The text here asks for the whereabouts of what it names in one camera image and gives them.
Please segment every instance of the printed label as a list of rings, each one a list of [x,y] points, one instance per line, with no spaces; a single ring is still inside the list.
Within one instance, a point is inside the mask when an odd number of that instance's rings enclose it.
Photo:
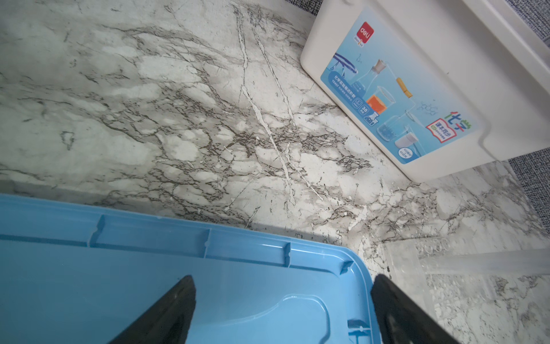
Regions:
[[[448,141],[457,135],[457,133],[451,129],[445,120],[441,118],[428,125],[426,128],[428,128],[428,130],[432,132],[433,136],[438,138],[441,143]]]
[[[464,106],[368,6],[321,75],[401,163],[474,132]]]
[[[357,31],[355,41],[362,47],[373,33],[375,33],[374,29],[367,22],[364,22],[359,31]]]

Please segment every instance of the blue plastic box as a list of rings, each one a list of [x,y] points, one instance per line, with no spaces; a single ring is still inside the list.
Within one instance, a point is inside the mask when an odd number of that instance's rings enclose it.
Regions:
[[[185,275],[189,344],[381,343],[349,249],[0,194],[1,342],[107,343]]]

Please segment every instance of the white plastic box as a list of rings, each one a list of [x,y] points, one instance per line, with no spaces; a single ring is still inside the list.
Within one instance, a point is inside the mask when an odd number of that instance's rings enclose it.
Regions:
[[[550,147],[550,49],[504,0],[324,0],[301,64],[413,181]]]

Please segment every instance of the orange liquid illustration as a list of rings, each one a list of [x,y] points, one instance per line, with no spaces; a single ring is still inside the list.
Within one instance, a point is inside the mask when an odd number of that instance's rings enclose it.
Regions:
[[[367,104],[369,104],[378,114],[382,114],[382,112],[387,109],[386,105],[375,95],[372,95],[372,97],[367,100]]]

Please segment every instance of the gray fabric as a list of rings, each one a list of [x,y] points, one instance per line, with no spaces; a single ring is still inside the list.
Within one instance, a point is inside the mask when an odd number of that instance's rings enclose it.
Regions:
[[[550,0],[506,0],[506,2],[541,40],[550,36]]]
[[[529,201],[550,233],[550,148],[509,160]]]
[[[317,15],[319,7],[323,3],[323,0],[287,0],[289,3],[298,6],[299,8],[308,11],[313,15]]]
[[[317,15],[323,0],[287,0]],[[550,46],[550,0],[506,0],[529,27]],[[510,165],[550,233],[550,148],[510,159]]]

